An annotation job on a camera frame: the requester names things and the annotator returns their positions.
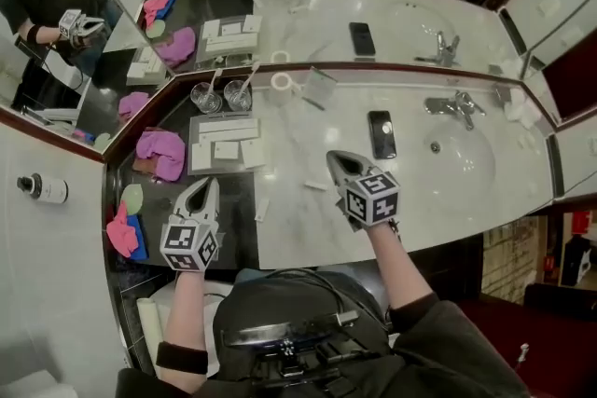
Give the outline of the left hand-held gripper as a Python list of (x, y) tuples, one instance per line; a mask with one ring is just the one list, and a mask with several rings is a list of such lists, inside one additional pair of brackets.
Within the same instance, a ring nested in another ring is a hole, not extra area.
[[(216, 178), (202, 178), (177, 198), (174, 214), (162, 230), (160, 253), (175, 271), (205, 271), (219, 258), (220, 187)], [(202, 219), (183, 217), (201, 213)]]

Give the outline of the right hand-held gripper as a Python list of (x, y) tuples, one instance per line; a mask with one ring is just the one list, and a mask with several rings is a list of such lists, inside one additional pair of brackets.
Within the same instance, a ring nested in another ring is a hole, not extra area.
[[(326, 153), (326, 165), (340, 193), (337, 206), (353, 231), (387, 223), (396, 228), (400, 185), (370, 159), (343, 150)], [(351, 181), (352, 176), (362, 176)]]

